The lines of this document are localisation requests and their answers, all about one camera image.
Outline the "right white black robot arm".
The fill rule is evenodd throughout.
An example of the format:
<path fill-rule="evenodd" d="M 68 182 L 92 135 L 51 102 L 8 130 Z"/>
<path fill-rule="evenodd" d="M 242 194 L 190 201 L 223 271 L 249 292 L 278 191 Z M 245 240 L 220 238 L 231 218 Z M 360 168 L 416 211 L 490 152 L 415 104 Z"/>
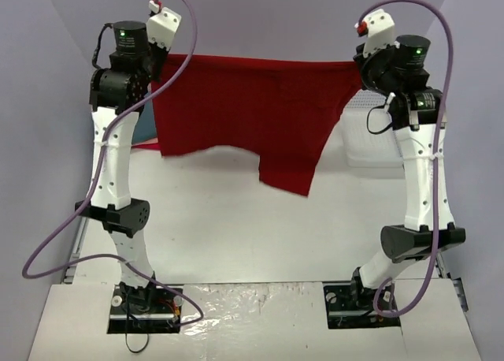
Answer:
<path fill-rule="evenodd" d="M 380 250 L 358 267 L 351 278 L 351 303 L 367 308 L 377 299 L 386 279 L 426 259 L 437 233 L 438 249 L 463 244 L 465 230 L 454 223 L 444 177 L 444 125 L 437 126 L 443 93 L 428 86 L 424 69 L 430 42 L 419 35 L 400 35 L 391 45 L 365 52 L 356 48 L 354 60 L 365 90 L 385 97 L 383 110 L 391 117 L 388 128 L 398 143 L 406 180 L 406 214 L 401 225 L 387 225 L 380 232 Z"/>

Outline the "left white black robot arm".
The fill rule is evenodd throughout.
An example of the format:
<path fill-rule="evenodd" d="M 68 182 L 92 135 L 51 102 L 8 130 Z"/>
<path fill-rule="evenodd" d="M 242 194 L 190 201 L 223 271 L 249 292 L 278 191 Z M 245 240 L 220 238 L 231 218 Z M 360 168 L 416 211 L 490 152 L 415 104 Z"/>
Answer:
<path fill-rule="evenodd" d="M 110 66 L 97 66 L 91 78 L 90 104 L 94 123 L 94 161 L 99 176 L 83 217 L 101 222 L 112 238 L 121 265 L 119 295 L 141 312 L 158 304 L 155 277 L 146 254 L 143 229 L 150 216 L 150 204 L 133 199 L 129 189 L 132 136 L 143 111 L 127 109 L 146 97 L 148 86 L 158 78 L 177 28 L 158 24 L 119 21 L 110 24 L 116 50 Z"/>

